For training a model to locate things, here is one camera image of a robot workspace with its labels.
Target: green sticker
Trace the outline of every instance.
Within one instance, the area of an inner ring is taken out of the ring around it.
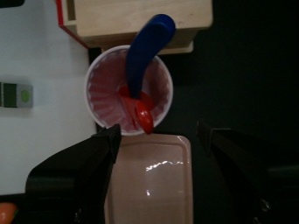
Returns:
[[[30,100],[30,93],[28,90],[21,91],[21,100],[22,102],[28,102]]]

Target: red spoon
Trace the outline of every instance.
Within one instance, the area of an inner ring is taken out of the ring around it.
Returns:
[[[117,93],[120,94],[127,113],[131,116],[132,124],[135,127],[139,124],[144,133],[151,134],[153,132],[153,118],[149,111],[155,107],[151,97],[141,91],[140,100],[131,98],[127,86],[123,86]]]

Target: dark background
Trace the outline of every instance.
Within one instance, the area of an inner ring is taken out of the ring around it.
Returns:
[[[161,56],[173,100],[156,132],[191,140],[195,224],[233,223],[220,170],[196,137],[197,120],[299,151],[296,3],[212,4],[213,23],[199,32],[193,52]]]

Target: orange object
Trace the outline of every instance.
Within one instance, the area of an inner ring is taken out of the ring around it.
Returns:
[[[0,203],[0,224],[10,224],[14,219],[14,213],[17,206],[14,203],[2,202]]]

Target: countertop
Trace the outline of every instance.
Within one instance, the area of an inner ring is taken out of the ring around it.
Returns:
[[[88,50],[57,26],[54,1],[0,9],[0,81],[29,84],[32,108],[0,108],[0,195],[30,169],[96,132],[82,97]]]

